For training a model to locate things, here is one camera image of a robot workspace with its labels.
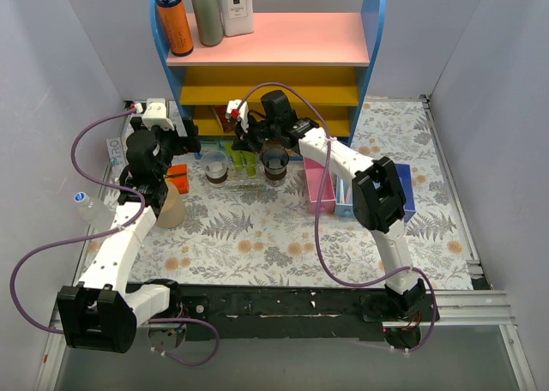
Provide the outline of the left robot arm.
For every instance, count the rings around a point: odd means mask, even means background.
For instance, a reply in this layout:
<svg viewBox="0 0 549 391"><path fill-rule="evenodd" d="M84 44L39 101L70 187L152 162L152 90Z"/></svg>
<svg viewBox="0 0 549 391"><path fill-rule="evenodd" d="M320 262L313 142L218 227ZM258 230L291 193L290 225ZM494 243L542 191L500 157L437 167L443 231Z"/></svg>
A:
<svg viewBox="0 0 549 391"><path fill-rule="evenodd" d="M111 235L76 285L57 294L65 341L72 348L125 353L143 323L155 317L174 322L182 314L176 282L149 280L135 292L126 286L143 239L166 203L172 159L198 145L179 136L169 117L133 117L130 124L134 131L126 141L128 165Z"/></svg>

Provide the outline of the dark blue cup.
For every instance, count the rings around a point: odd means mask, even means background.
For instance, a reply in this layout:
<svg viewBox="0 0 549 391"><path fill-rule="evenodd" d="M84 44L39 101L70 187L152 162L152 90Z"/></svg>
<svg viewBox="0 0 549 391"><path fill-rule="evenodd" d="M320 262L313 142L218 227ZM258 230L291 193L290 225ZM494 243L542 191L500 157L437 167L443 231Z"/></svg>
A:
<svg viewBox="0 0 549 391"><path fill-rule="evenodd" d="M269 147L261 155L264 174L268 185L281 186L287 175L289 155L284 148Z"/></svg>

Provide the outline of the clear cup brown base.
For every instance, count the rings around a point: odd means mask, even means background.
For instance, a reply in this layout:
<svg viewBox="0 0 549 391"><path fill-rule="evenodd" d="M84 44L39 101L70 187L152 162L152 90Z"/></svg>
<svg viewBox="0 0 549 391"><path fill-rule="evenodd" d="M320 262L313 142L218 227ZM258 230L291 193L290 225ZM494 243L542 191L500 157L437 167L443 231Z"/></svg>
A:
<svg viewBox="0 0 549 391"><path fill-rule="evenodd" d="M211 186L221 187L228 178L228 159L221 151L204 153L200 166Z"/></svg>

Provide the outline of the green toothpaste tube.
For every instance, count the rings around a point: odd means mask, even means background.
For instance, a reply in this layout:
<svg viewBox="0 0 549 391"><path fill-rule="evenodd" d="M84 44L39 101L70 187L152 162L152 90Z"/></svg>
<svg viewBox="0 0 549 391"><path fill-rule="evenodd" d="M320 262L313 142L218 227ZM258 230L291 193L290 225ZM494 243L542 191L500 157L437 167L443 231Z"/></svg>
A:
<svg viewBox="0 0 549 391"><path fill-rule="evenodd" d="M239 150L233 150L231 144L226 144L226 151L228 153L228 156L230 157L230 160L232 162L232 165L237 172L244 171L244 160L242 156L242 152Z"/></svg>
<svg viewBox="0 0 549 391"><path fill-rule="evenodd" d="M248 177L256 175L256 154L249 151L242 151L243 166Z"/></svg>

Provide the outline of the clear textured glass tray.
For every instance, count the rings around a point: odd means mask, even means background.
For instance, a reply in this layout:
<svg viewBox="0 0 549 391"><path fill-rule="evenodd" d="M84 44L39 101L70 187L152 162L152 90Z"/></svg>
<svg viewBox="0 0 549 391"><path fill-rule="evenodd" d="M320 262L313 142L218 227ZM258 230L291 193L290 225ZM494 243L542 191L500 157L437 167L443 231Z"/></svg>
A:
<svg viewBox="0 0 549 391"><path fill-rule="evenodd" d="M267 204L276 201L298 202L307 198L305 184L305 169L301 161L290 161L287 165L287 174L281 180L267 179L264 166L256 165L256 175L248 177L246 171L237 171L229 165L227 180L222 184L211 184L204 171L194 162L190 173L190 194L200 196L210 201Z"/></svg>

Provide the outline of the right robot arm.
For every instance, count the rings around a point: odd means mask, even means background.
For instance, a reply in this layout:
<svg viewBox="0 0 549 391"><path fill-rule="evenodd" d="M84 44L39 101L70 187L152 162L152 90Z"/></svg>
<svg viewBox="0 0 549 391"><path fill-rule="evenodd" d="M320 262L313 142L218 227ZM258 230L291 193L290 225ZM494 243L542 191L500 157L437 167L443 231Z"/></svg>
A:
<svg viewBox="0 0 549 391"><path fill-rule="evenodd" d="M235 150L258 152L277 141L320 164L323 176L336 175L352 190L353 215L376 242L389 297L389 313L407 320L419 311L425 281L415 270L405 232L406 196L395 167L387 158L372 159L339 142L322 126L323 119L300 118L280 89L261 98L264 115L257 121L246 100L227 104L226 120L235 127Z"/></svg>

